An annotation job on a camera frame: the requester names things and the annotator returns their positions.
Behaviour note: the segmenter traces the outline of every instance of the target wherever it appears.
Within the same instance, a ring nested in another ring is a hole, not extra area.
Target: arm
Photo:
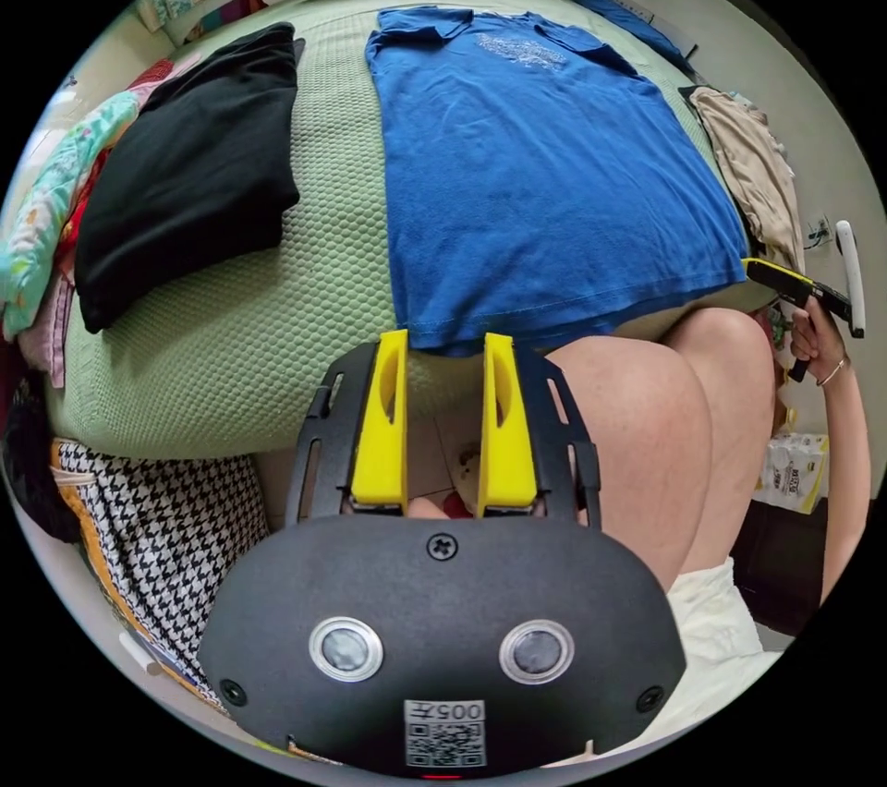
[[[869,515],[871,460],[862,396],[852,366],[822,388],[829,428],[829,522],[825,534],[822,601],[857,548]]]
[[[795,313],[792,353],[808,361],[810,373],[825,393],[830,449],[829,523],[820,600],[825,601],[857,548],[869,516],[871,458],[866,415],[841,333],[815,297],[806,309]]]

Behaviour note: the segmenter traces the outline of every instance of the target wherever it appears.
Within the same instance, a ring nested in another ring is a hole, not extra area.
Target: folded black clothing
[[[290,120],[305,42],[294,33],[275,23],[165,82],[110,152],[74,262],[88,332],[164,283],[280,245],[299,198]]]

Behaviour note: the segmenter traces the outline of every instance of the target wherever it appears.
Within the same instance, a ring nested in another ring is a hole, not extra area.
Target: qr code label
[[[483,701],[404,701],[407,765],[473,769],[487,764]]]

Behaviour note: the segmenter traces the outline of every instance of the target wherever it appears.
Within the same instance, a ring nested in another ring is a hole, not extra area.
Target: bed
[[[364,46],[384,7],[533,11],[610,43],[653,80],[720,178],[711,146],[678,88],[690,80],[650,48],[567,0],[293,0],[181,52],[203,57],[247,32],[289,20],[307,40],[299,66],[291,162],[301,201],[279,249],[251,254],[154,291],[97,335],[71,310],[67,383],[47,385],[55,433],[132,458],[215,458],[292,445],[315,384],[352,346],[395,327],[388,272],[379,104]],[[772,292],[735,285],[707,303],[751,311]],[[617,330],[654,340],[693,305]],[[477,357],[416,354],[410,408],[420,415],[480,388]]]

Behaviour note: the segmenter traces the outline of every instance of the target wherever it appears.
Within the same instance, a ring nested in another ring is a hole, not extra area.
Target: white shorts
[[[668,600],[687,669],[659,716],[629,744],[557,765],[614,756],[696,725],[738,698],[779,659],[779,652],[763,650],[751,612],[734,582],[732,559],[717,568],[680,575]]]

